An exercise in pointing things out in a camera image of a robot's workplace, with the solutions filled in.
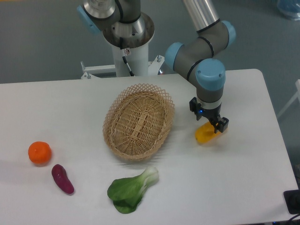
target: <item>white bracket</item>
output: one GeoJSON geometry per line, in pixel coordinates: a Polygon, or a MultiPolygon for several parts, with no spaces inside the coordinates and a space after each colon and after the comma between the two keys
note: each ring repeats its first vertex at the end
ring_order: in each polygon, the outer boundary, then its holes
{"type": "MultiPolygon", "coordinates": [[[[163,71],[161,71],[161,66],[163,65],[165,61],[164,56],[158,55],[154,61],[148,62],[148,75],[153,76],[153,75],[160,75],[163,74],[163,71]]],[[[116,72],[116,67],[115,65],[106,65],[106,66],[96,66],[96,67],[85,67],[83,62],[81,61],[81,66],[82,66],[82,71],[83,75],[81,79],[91,79],[96,76],[92,74],[107,74],[107,73],[113,73],[116,72]]]]}
{"type": "Polygon", "coordinates": [[[290,105],[296,100],[299,100],[300,103],[300,80],[296,81],[297,92],[291,97],[291,99],[285,104],[285,106],[279,111],[277,114],[277,119],[279,119],[286,110],[290,107],[290,105]]]}

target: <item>woven basket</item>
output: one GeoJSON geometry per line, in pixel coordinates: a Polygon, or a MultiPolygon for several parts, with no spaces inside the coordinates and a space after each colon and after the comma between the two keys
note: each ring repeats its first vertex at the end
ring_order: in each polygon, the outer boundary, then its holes
{"type": "Polygon", "coordinates": [[[174,104],[165,90],[136,84],[122,91],[110,107],[103,136],[117,156],[129,160],[149,158],[168,136],[174,104]]]}

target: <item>black cable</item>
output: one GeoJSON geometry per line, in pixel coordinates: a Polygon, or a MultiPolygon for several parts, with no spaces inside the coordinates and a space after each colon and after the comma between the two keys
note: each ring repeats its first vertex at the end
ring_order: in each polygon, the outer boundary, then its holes
{"type": "MultiPolygon", "coordinates": [[[[123,41],[124,41],[124,39],[123,39],[122,37],[120,37],[120,49],[121,49],[121,50],[123,50],[123,41]]],[[[128,62],[127,62],[126,56],[122,56],[122,59],[123,59],[123,62],[124,62],[124,63],[126,64],[126,66],[127,66],[127,69],[128,69],[128,71],[129,71],[130,76],[135,76],[135,74],[132,72],[132,70],[131,70],[131,68],[130,68],[130,66],[129,66],[129,64],[128,64],[128,62]]]]}
{"type": "Polygon", "coordinates": [[[299,217],[300,216],[300,213],[299,214],[297,214],[296,216],[293,216],[292,218],[290,218],[287,222],[286,222],[286,224],[285,225],[290,225],[291,224],[291,222],[292,222],[292,220],[293,219],[295,219],[295,218],[297,218],[297,217],[299,217]]]}

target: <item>metal cylinder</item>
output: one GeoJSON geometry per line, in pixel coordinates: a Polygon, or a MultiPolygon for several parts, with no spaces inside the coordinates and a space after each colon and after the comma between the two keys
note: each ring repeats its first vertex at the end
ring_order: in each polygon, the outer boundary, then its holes
{"type": "Polygon", "coordinates": [[[91,16],[97,19],[110,17],[116,9],[114,0],[84,0],[83,6],[91,16]]]}
{"type": "Polygon", "coordinates": [[[182,0],[193,21],[196,31],[215,23],[219,16],[211,0],[182,0]]]}

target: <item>bok choy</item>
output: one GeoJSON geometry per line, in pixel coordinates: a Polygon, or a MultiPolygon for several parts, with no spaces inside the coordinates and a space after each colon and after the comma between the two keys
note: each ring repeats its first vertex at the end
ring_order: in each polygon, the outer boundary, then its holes
{"type": "Polygon", "coordinates": [[[120,213],[128,214],[136,210],[147,188],[157,181],[157,168],[149,166],[138,176],[114,180],[107,195],[120,213]]]}

